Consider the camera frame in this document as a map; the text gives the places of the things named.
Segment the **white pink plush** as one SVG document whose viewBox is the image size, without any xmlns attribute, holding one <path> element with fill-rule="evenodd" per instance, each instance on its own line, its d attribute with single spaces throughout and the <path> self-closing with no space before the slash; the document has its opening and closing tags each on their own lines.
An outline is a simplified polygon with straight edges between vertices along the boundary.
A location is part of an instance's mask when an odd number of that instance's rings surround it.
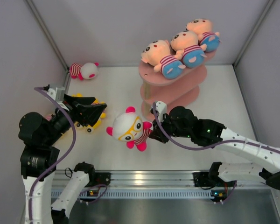
<svg viewBox="0 0 280 224">
<path fill-rule="evenodd" d="M 78 78 L 81 81 L 93 79 L 98 75 L 98 66 L 99 63 L 97 62 L 85 64 L 73 63 L 69 69 L 70 77 L 72 79 Z"/>
</svg>

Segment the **yellow plush corner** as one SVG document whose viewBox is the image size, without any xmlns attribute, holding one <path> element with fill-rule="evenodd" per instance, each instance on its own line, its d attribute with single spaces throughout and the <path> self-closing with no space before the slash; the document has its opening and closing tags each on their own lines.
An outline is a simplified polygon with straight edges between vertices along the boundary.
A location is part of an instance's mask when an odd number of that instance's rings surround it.
<svg viewBox="0 0 280 224">
<path fill-rule="evenodd" d="M 47 121 L 51 121 L 55 116 L 56 116 L 55 114 L 48 114 L 48 115 L 45 116 L 45 119 Z"/>
</svg>

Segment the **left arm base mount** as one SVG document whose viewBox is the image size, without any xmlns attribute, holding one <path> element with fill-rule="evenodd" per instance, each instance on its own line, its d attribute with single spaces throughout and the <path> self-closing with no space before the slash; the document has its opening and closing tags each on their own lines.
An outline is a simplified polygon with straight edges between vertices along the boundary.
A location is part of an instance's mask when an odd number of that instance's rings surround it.
<svg viewBox="0 0 280 224">
<path fill-rule="evenodd" d="M 109 172 L 96 172 L 91 178 L 90 186 L 99 184 L 109 185 L 111 182 L 111 173 Z"/>
</svg>

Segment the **large boy plush doll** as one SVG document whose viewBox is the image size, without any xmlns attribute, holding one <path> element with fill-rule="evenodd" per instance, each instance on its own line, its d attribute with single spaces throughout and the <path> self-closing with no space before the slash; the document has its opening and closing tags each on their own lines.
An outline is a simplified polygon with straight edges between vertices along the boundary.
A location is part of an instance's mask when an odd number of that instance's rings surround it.
<svg viewBox="0 0 280 224">
<path fill-rule="evenodd" d="M 213 24 L 210 20 L 200 18 L 187 23 L 186 30 L 193 31 L 198 36 L 198 44 L 206 44 L 206 52 L 215 51 L 220 43 L 220 33 L 213 31 Z"/>
</svg>

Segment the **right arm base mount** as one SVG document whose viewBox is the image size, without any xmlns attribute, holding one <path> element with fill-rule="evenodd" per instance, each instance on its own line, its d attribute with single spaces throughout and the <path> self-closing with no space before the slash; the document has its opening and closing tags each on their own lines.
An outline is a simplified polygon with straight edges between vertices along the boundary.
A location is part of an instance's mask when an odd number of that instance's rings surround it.
<svg viewBox="0 0 280 224">
<path fill-rule="evenodd" d="M 236 181 L 223 181 L 219 178 L 219 168 L 222 162 L 212 163 L 210 169 L 206 172 L 193 173 L 194 186 L 202 189 L 212 189 L 214 187 L 233 187 Z"/>
</svg>

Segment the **small boy plush doll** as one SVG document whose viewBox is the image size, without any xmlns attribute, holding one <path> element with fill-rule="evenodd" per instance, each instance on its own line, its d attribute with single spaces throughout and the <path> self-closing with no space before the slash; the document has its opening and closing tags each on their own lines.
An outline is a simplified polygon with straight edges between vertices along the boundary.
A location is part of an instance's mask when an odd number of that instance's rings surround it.
<svg viewBox="0 0 280 224">
<path fill-rule="evenodd" d="M 154 72 L 161 72 L 166 79 L 180 76 L 186 66 L 181 62 L 182 54 L 171 54 L 168 40 L 156 40 L 141 53 L 141 60 L 153 66 Z"/>
</svg>

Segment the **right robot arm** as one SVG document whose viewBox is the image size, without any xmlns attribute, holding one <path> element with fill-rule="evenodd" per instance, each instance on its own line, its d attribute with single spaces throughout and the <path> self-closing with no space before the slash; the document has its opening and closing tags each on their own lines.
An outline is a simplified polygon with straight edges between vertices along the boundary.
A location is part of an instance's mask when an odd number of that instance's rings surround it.
<svg viewBox="0 0 280 224">
<path fill-rule="evenodd" d="M 167 105 L 154 102 L 150 138 L 190 150 L 219 149 L 240 156 L 247 163 L 212 163 L 208 179 L 213 185 L 222 182 L 254 181 L 280 190 L 280 147 L 273 147 L 244 137 L 224 124 L 211 119 L 199 119 L 190 109 L 177 106 L 167 112 Z"/>
</svg>

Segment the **white pink plush glasses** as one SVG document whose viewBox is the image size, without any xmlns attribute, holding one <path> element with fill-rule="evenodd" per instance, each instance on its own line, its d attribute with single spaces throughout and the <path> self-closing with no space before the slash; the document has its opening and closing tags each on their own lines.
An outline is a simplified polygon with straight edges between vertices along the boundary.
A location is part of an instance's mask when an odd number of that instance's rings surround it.
<svg viewBox="0 0 280 224">
<path fill-rule="evenodd" d="M 142 121 L 136 109 L 129 106 L 116 117 L 112 126 L 106 128 L 106 132 L 114 139 L 125 142 L 127 148 L 137 147 L 143 152 L 147 148 L 146 140 L 152 132 L 152 126 L 151 122 Z"/>
</svg>

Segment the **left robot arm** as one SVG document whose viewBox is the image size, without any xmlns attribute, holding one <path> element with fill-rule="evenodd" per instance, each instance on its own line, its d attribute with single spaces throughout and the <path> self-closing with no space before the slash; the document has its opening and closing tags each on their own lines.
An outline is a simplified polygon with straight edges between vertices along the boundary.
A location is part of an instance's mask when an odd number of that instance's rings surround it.
<svg viewBox="0 0 280 224">
<path fill-rule="evenodd" d="M 19 122 L 19 139 L 25 148 L 22 152 L 21 176 L 26 195 L 27 224 L 67 224 L 73 205 L 83 188 L 96 181 L 93 165 L 81 162 L 73 171 L 67 186 L 54 203 L 51 202 L 52 183 L 59 158 L 59 149 L 53 145 L 69 129 L 73 131 L 72 149 L 76 142 L 75 123 L 94 125 L 107 107 L 96 103 L 94 97 L 64 95 L 62 103 L 51 120 L 37 112 L 24 115 Z"/>
</svg>

